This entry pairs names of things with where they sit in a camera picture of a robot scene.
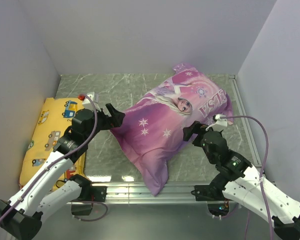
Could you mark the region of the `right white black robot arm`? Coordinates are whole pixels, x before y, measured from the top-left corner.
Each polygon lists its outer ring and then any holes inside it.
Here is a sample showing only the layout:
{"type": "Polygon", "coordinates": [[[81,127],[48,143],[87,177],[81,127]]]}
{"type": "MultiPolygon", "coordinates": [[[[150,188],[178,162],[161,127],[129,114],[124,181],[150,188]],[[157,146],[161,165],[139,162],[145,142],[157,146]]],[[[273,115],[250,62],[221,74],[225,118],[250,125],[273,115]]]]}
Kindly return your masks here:
{"type": "Polygon", "coordinates": [[[282,240],[300,239],[300,202],[289,197],[260,175],[258,169],[243,155],[231,150],[222,131],[225,119],[208,126],[194,121],[183,128],[183,140],[193,135],[193,145],[202,148],[209,163],[219,172],[211,181],[211,196],[236,203],[257,214],[271,225],[282,240]]]}

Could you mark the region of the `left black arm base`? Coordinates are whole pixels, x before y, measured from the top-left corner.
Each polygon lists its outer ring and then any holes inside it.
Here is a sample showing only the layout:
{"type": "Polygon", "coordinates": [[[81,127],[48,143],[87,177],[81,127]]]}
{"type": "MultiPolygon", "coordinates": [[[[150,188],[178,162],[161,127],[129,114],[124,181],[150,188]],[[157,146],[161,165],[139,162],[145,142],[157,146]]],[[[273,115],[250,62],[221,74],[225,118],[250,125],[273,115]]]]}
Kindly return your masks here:
{"type": "Polygon", "coordinates": [[[71,201],[71,215],[74,219],[82,222],[95,222],[104,218],[108,213],[108,206],[105,204],[107,194],[106,186],[90,186],[83,190],[80,196],[71,201]],[[89,216],[93,213],[95,206],[104,207],[104,212],[97,218],[84,219],[82,216],[89,216]]]}

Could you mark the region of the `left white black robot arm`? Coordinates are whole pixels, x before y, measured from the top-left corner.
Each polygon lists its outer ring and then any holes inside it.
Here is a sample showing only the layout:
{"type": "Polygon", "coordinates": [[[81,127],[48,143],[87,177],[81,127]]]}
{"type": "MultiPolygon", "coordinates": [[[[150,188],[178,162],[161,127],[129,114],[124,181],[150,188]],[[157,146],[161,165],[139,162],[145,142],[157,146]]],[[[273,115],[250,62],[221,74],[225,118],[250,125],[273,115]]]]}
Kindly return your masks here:
{"type": "Polygon", "coordinates": [[[9,200],[0,200],[0,227],[17,240],[31,240],[42,224],[59,208],[72,201],[92,203],[92,183],[74,174],[55,191],[59,177],[88,150],[88,144],[100,131],[120,127],[125,114],[106,104],[102,110],[81,109],[57,141],[45,162],[29,182],[9,200]]]}

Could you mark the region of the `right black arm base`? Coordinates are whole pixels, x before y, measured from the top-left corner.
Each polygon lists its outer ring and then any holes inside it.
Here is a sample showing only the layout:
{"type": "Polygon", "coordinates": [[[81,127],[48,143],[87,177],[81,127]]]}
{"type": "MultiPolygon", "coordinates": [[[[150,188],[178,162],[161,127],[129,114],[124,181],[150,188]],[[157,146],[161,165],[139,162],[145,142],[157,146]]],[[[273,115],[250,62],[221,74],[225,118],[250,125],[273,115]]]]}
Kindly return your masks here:
{"type": "Polygon", "coordinates": [[[206,202],[208,214],[219,221],[229,218],[239,209],[238,203],[232,204],[221,190],[210,185],[195,185],[190,193],[196,202],[206,202]]]}

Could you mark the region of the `pink purple Elsa pillowcase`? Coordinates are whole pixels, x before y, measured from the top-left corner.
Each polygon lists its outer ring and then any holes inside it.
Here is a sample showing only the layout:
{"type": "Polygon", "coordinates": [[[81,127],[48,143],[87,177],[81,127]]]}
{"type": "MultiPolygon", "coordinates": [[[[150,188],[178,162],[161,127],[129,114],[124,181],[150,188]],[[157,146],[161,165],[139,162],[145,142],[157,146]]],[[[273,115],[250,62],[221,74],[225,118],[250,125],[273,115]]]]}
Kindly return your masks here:
{"type": "Polygon", "coordinates": [[[188,63],[173,69],[172,77],[125,110],[121,127],[111,130],[153,196],[169,178],[168,160],[186,145],[183,128],[195,121],[211,125],[214,115],[233,114],[228,93],[206,75],[188,63]]]}

